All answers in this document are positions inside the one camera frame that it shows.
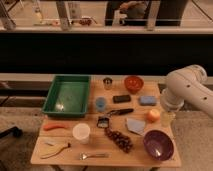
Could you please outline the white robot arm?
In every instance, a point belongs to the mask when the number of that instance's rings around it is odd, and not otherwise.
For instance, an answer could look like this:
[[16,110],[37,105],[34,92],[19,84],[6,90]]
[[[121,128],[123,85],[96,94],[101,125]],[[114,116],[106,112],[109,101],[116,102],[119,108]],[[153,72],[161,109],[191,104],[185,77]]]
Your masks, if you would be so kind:
[[165,111],[178,111],[187,101],[213,119],[213,91],[204,86],[207,72],[200,65],[174,70],[165,77],[166,88],[160,95]]

